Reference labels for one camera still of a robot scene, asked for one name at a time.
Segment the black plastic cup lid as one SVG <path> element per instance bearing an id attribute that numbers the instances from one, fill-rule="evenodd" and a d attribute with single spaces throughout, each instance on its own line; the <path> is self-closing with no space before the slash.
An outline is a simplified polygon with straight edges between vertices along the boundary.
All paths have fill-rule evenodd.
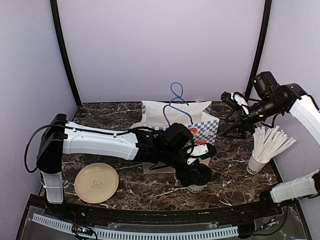
<path id="1" fill-rule="evenodd" d="M 206 185 L 212 177 L 212 172 L 210 168 L 204 164 L 196 165 L 192 171 L 192 181 L 193 185 L 202 186 Z"/>

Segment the white paper cup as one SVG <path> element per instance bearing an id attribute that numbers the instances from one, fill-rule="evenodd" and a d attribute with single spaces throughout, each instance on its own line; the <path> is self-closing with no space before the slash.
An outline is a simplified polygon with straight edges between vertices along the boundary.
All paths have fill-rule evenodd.
<path id="1" fill-rule="evenodd" d="M 189 185 L 187 188 L 192 193 L 200 193 L 206 186 L 207 184 L 203 184 L 203 185 L 192 184 L 192 185 Z"/>

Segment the blue checkered paper bag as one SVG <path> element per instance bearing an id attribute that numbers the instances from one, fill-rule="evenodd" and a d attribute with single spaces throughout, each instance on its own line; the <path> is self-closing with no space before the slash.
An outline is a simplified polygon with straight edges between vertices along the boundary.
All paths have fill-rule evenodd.
<path id="1" fill-rule="evenodd" d="M 183 99 L 184 88 L 179 82 L 173 82 L 170 90 L 174 97 L 169 102 L 141 102 L 141 120 L 131 128 L 148 127 L 154 130 L 173 130 L 181 128 L 189 134 L 191 140 L 184 143 L 186 151 L 191 152 L 197 145 L 215 145 L 220 119 L 211 113 L 212 101 L 188 102 Z"/>

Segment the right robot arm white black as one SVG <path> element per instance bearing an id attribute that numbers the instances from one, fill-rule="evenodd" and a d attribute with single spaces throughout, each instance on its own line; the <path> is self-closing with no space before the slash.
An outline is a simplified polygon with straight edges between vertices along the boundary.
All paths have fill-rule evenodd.
<path id="1" fill-rule="evenodd" d="M 288 149 L 295 139 L 288 137 L 279 126 L 266 124 L 257 127 L 267 118 L 276 118 L 285 113 L 291 114 L 311 134 L 316 142 L 320 141 L 320 110 L 311 95 L 298 84 L 279 85 L 271 72 L 265 71 L 251 80 L 261 100 L 251 106 L 248 97 L 239 92 L 224 92 L 221 100 L 237 112 L 237 118 L 231 121 L 225 118 L 227 128 L 224 137 L 246 139 L 247 132 L 253 134 L 254 148 L 247 165 L 247 172 L 254 175 L 273 157 Z"/>

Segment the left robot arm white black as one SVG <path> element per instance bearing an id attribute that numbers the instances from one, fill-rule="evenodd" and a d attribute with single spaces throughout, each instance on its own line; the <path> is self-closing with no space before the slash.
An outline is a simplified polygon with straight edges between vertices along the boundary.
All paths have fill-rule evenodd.
<path id="1" fill-rule="evenodd" d="M 80 125 L 59 113 L 50 124 L 33 132 L 28 146 L 39 132 L 43 134 L 35 168 L 41 172 L 50 208 L 60 218 L 67 218 L 71 213 L 70 206 L 64 202 L 63 155 L 89 154 L 126 161 L 161 162 L 175 169 L 177 178 L 186 186 L 202 185 L 199 161 L 209 147 L 195 145 L 192 132 L 181 123 L 174 123 L 166 130 L 137 126 L 114 131 Z"/>

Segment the paper wrapped straws bundle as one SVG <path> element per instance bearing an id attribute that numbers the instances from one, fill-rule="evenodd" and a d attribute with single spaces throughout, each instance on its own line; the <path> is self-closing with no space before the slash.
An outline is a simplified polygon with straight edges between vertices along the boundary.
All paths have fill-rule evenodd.
<path id="1" fill-rule="evenodd" d="M 257 127 L 253 133 L 253 157 L 262 164 L 291 147 L 296 140 L 277 125 L 274 128 Z"/>

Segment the white cup holding straws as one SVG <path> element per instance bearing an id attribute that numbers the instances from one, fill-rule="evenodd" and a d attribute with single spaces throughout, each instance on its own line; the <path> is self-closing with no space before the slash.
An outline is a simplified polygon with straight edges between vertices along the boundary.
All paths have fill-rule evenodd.
<path id="1" fill-rule="evenodd" d="M 251 175 L 256 175 L 267 162 L 260 162 L 255 158 L 254 153 L 251 154 L 250 159 L 247 163 L 246 170 Z"/>

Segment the cream yellow plate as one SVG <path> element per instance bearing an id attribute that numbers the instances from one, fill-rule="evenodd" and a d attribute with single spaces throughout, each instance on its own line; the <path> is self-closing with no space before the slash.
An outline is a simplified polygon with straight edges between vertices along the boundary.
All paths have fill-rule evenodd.
<path id="1" fill-rule="evenodd" d="M 74 181 L 77 196 L 84 202 L 99 204 L 110 199 L 117 191 L 119 176 L 106 163 L 92 163 L 79 171 Z"/>

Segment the black front table rail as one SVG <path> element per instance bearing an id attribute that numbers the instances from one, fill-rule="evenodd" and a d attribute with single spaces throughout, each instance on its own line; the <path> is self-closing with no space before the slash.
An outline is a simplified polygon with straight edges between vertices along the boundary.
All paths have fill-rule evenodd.
<path id="1" fill-rule="evenodd" d="M 218 222 L 219 224 L 248 224 L 259 218 L 275 216 L 280 223 L 289 217 L 287 206 L 263 207 L 258 202 L 234 207 L 209 208 L 198 210 L 144 211 L 120 210 L 64 202 L 48 204 L 44 197 L 30 195 L 27 206 L 44 210 L 51 216 L 63 220 L 89 225 L 107 225 L 108 223 L 124 224 L 195 224 Z"/>

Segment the right black frame post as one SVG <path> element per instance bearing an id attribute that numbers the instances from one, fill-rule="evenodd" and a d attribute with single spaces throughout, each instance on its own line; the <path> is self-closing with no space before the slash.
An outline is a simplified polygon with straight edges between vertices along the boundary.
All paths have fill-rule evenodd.
<path id="1" fill-rule="evenodd" d="M 272 8 L 272 0 L 265 0 L 257 47 L 256 47 L 249 79 L 248 79 L 247 86 L 246 86 L 245 93 L 244 93 L 244 95 L 246 97 L 250 97 L 250 95 L 252 93 L 253 84 L 252 84 L 251 80 L 253 77 L 255 77 L 257 75 L 258 68 L 260 66 L 260 62 L 262 59 L 262 53 L 263 53 L 263 49 L 265 46 L 265 40 L 266 40 L 266 36 L 267 36 L 267 30 L 268 30 L 270 15 L 271 15 L 271 8 Z"/>

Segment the black frame post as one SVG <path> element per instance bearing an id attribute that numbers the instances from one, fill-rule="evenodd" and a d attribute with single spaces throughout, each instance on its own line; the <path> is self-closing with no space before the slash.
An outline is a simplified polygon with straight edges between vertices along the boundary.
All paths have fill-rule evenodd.
<path id="1" fill-rule="evenodd" d="M 265 40 L 266 40 L 266 36 L 267 36 L 267 30 L 268 30 L 270 15 L 271 15 L 271 8 L 272 8 L 272 0 L 265 0 L 257 47 L 256 47 L 249 79 L 248 79 L 247 86 L 246 86 L 245 93 L 244 93 L 244 95 L 246 97 L 250 97 L 250 95 L 252 93 L 253 84 L 252 84 L 251 80 L 253 77 L 255 77 L 257 75 L 258 68 L 260 66 L 260 62 L 262 59 L 262 53 L 263 53 L 263 49 L 265 46 Z"/>
<path id="2" fill-rule="evenodd" d="M 79 108 L 82 105 L 82 101 L 80 98 L 78 88 L 76 86 L 76 81 L 75 81 L 75 78 L 73 75 L 71 63 L 70 63 L 69 56 L 67 53 L 67 47 L 66 47 L 64 34 L 63 34 L 63 28 L 62 28 L 61 19 L 60 19 L 58 1 L 57 0 L 50 0 L 49 2 L 50 2 L 51 15 L 52 15 L 52 20 L 53 20 L 53 24 L 54 24 L 56 39 L 57 39 L 57 43 L 58 43 L 58 47 L 59 47 L 59 51 L 60 51 L 60 56 L 62 59 L 62 63 L 64 66 L 64 70 L 66 73 L 66 77 L 68 80 L 68 84 L 69 84 L 73 99 L 75 101 L 77 108 Z"/>

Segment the left black frame post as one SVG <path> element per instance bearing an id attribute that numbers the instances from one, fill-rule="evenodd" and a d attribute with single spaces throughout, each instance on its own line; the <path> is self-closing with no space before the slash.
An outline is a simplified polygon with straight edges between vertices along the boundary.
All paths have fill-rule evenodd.
<path id="1" fill-rule="evenodd" d="M 50 2 L 51 15 L 52 15 L 52 20 L 53 20 L 53 24 L 54 24 L 56 39 L 57 39 L 57 43 L 58 43 L 58 47 L 59 47 L 59 51 L 60 51 L 60 56 L 62 59 L 62 63 L 64 66 L 64 70 L 66 73 L 66 77 L 68 80 L 68 84 L 69 84 L 73 99 L 75 101 L 77 108 L 79 108 L 82 105 L 82 101 L 80 98 L 78 88 L 76 86 L 76 81 L 75 81 L 75 78 L 73 75 L 71 63 L 70 63 L 69 56 L 67 53 L 67 47 L 66 47 L 64 34 L 63 34 L 63 28 L 62 28 L 61 19 L 60 19 L 58 1 L 57 0 L 50 0 L 49 2 Z"/>

